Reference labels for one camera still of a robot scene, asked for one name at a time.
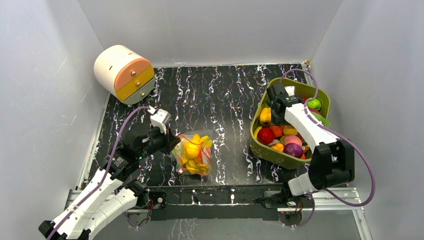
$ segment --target white wall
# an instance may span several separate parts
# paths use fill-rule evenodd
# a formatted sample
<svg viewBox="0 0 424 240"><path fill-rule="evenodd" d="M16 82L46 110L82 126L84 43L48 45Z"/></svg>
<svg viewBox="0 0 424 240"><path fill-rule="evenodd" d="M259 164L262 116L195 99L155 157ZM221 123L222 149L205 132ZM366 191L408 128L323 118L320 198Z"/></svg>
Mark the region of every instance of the white wall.
<svg viewBox="0 0 424 240"><path fill-rule="evenodd" d="M368 156L365 216L374 239L424 239L424 1L343 1L312 59L333 127ZM362 199L370 178L357 161Z"/></svg>
<svg viewBox="0 0 424 240"><path fill-rule="evenodd" d="M1 240L41 240L78 183L107 93L76 0L0 0Z"/></svg>
<svg viewBox="0 0 424 240"><path fill-rule="evenodd" d="M80 0L102 46L154 66L310 60L342 0Z"/></svg>

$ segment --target yellow toy fruit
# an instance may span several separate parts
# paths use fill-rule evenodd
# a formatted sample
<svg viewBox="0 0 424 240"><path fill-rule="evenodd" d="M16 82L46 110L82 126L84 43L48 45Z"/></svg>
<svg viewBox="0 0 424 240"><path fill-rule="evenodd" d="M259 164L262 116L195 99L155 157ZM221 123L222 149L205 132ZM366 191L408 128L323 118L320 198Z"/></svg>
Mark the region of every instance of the yellow toy fruit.
<svg viewBox="0 0 424 240"><path fill-rule="evenodd" d="M192 168L192 167L186 167L186 168L192 174L197 174L199 172L199 170L197 170L196 168Z"/></svg>
<svg viewBox="0 0 424 240"><path fill-rule="evenodd" d="M298 131L296 130L296 128L294 128L293 126L285 126L284 129L282 130L282 132L284 133L285 136L287 135L297 135Z"/></svg>
<svg viewBox="0 0 424 240"><path fill-rule="evenodd" d="M197 169L196 162L193 159L189 159L185 164L187 168Z"/></svg>
<svg viewBox="0 0 424 240"><path fill-rule="evenodd" d="M187 158L187 156L185 154L182 155L182 164L186 164L189 161L189 159Z"/></svg>
<svg viewBox="0 0 424 240"><path fill-rule="evenodd" d="M209 142L209 136L203 136L202 138L200 138L200 141L202 144L206 144L207 142Z"/></svg>
<svg viewBox="0 0 424 240"><path fill-rule="evenodd" d="M196 164L197 169L202 173L207 173L209 171L209 167L205 164Z"/></svg>
<svg viewBox="0 0 424 240"><path fill-rule="evenodd" d="M264 107L262 111L260 111L259 122L264 127L271 126L271 108Z"/></svg>
<svg viewBox="0 0 424 240"><path fill-rule="evenodd" d="M258 126L256 130L254 131L253 136L255 139L258 139L258 133L259 133L259 130L261 129L262 129L262 126Z"/></svg>
<svg viewBox="0 0 424 240"><path fill-rule="evenodd" d="M194 143L194 144L200 144L200 136L199 136L199 134L195 134L194 136L193 136L193 140L191 140L191 142L192 143Z"/></svg>
<svg viewBox="0 0 424 240"><path fill-rule="evenodd" d="M193 144L189 141L187 141L184 144L184 155L189 159L194 159L199 155L200 152L200 145Z"/></svg>
<svg viewBox="0 0 424 240"><path fill-rule="evenodd" d="M203 158L202 158L202 151L199 151L199 154L197 155L197 157L194 159L194 161L197 164L202 164L203 163Z"/></svg>
<svg viewBox="0 0 424 240"><path fill-rule="evenodd" d="M204 148L205 149L210 149L212 147L212 144L214 144L214 142L212 140L209 140L205 145Z"/></svg>

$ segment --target green basket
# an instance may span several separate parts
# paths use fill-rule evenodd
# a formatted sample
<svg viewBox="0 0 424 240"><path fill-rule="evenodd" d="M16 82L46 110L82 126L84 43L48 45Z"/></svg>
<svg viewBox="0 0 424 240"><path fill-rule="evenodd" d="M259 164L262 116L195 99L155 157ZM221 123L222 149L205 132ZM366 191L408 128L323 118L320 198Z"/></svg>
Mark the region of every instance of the green basket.
<svg viewBox="0 0 424 240"><path fill-rule="evenodd" d="M274 78L273 80L269 82L267 87L270 87L274 84L279 83L280 79L281 79L280 77ZM297 82L288 78L284 78L282 80L282 83L286 87L294 86L295 94L301 97L312 98L315 94L314 86ZM329 96L324 91L319 89L318 96L316 98L322 101L322 107L320 111L321 116L328 119L330 104L331 104ZM267 100L268 100L268 94L265 91L265 93L262 96L262 99L260 100L258 109L254 115L254 118L250 124L250 150L252 151L252 153L259 158L262 158L274 164L280 165L286 169L296 169L303 166L303 164L310 162L312 157L311 151L309 151L309 153L307 154L306 159L300 159L300 158L285 154L283 152L277 151L269 146L263 145L254 137L253 133L255 129L261 125L259 122L259 115L261 114L262 109L267 107Z"/></svg>

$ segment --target clear plastic bag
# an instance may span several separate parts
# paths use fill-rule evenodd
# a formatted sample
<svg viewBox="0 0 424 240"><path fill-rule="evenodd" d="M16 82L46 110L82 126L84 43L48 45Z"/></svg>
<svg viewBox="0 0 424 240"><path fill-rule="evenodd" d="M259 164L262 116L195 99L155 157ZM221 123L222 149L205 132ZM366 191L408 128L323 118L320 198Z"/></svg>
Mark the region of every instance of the clear plastic bag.
<svg viewBox="0 0 424 240"><path fill-rule="evenodd" d="M198 130L177 136L181 142L172 150L172 155L176 159L176 170L180 174L211 174L214 168L211 160L212 133L211 130Z"/></svg>

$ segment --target black marbled surface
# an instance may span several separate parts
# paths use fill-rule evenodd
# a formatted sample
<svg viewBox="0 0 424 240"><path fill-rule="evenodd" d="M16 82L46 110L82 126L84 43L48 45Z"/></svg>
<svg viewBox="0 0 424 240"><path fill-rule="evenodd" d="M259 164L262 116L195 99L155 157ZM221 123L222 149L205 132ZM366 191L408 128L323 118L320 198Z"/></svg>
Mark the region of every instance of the black marbled surface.
<svg viewBox="0 0 424 240"><path fill-rule="evenodd" d="M283 183L307 171L307 165L288 170L253 156L249 150L250 123L268 82L300 64L166 67L156 72L155 89L138 106L161 107L171 114L174 134L193 130L212 130L214 169L209 176L180 175L175 162L162 153L143 159L143 168L131 178L148 186L251 185ZM301 72L290 78L305 81ZM110 96L90 178L112 149L116 135L127 115L137 106L128 107ZM139 112L134 123L149 130L150 115Z"/></svg>

